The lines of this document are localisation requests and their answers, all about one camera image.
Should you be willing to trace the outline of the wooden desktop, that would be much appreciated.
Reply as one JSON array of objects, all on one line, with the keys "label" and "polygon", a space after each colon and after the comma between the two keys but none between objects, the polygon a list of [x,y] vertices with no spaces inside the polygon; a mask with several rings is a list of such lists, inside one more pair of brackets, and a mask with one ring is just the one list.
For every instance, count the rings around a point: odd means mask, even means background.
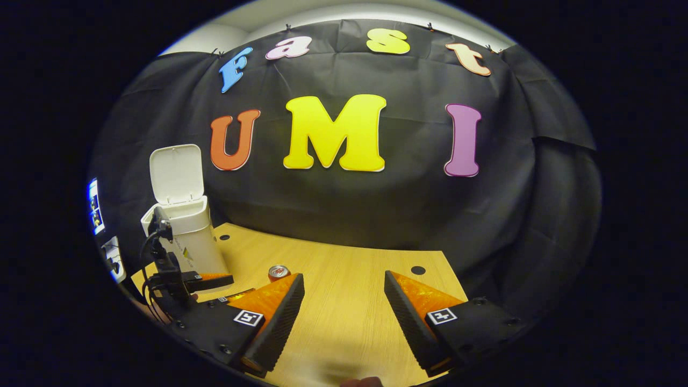
[{"label": "wooden desktop", "polygon": [[377,376],[384,387],[410,387],[431,380],[386,298],[385,272],[393,270],[467,300],[443,252],[322,244],[229,223],[213,232],[234,283],[201,292],[202,301],[265,286],[268,270],[276,264],[303,275],[299,315],[267,383],[339,387],[346,379]]}]

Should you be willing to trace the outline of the black backdrop cloth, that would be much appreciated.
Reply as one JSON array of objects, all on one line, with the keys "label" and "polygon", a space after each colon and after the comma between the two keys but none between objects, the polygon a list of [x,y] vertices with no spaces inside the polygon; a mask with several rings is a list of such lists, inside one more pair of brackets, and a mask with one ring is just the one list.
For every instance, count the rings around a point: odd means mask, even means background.
[{"label": "black backdrop cloth", "polygon": [[570,288],[599,228],[591,129],[521,46],[353,19],[158,56],[114,104],[89,165],[128,257],[155,203],[148,157],[187,143],[222,221],[440,250],[469,296],[524,321]]}]

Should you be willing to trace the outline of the white side table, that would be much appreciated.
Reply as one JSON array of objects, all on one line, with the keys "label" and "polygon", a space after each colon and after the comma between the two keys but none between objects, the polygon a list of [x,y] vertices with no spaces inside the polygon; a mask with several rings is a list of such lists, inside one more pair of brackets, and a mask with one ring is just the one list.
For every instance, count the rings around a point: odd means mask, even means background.
[{"label": "white side table", "polygon": [[113,236],[105,244],[101,245],[101,252],[105,260],[106,269],[110,272],[115,283],[120,284],[127,278],[121,255],[120,243],[117,236]]}]

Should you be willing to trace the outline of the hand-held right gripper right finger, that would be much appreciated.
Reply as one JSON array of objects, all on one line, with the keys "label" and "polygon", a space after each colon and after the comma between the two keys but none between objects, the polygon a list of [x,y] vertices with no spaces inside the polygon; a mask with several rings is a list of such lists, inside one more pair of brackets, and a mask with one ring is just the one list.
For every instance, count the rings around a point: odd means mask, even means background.
[{"label": "hand-held right gripper right finger", "polygon": [[486,297],[462,300],[392,270],[385,272],[385,294],[428,377],[483,362],[526,327]]}]

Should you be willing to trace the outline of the computer monitor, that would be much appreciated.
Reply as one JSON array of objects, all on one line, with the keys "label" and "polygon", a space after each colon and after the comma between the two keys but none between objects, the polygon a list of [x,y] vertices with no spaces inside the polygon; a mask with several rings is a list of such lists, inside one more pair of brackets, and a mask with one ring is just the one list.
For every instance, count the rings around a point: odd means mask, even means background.
[{"label": "computer monitor", "polygon": [[92,233],[93,235],[99,235],[105,230],[105,223],[103,221],[101,206],[100,206],[100,196],[98,191],[98,180],[97,178],[91,179],[88,185],[88,198],[89,198],[89,213],[91,219]]}]

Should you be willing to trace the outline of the white desktop garbage bin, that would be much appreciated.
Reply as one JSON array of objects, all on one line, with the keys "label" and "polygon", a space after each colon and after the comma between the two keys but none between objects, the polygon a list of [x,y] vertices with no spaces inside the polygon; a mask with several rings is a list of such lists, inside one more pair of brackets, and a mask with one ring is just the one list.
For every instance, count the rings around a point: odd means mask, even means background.
[{"label": "white desktop garbage bin", "polygon": [[148,160],[150,183],[156,203],[142,216],[145,235],[155,209],[169,218],[172,241],[161,240],[182,271],[228,274],[213,234],[208,198],[204,193],[201,149],[195,144],[156,149]]}]

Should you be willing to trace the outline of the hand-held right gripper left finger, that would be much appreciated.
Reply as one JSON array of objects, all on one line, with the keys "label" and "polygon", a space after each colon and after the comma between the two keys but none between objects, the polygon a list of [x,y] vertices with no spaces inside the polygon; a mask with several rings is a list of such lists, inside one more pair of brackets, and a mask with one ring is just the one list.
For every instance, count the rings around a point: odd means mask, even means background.
[{"label": "hand-held right gripper left finger", "polygon": [[170,333],[227,367],[264,378],[273,371],[299,315],[305,286],[291,274],[233,302],[194,302]]}]

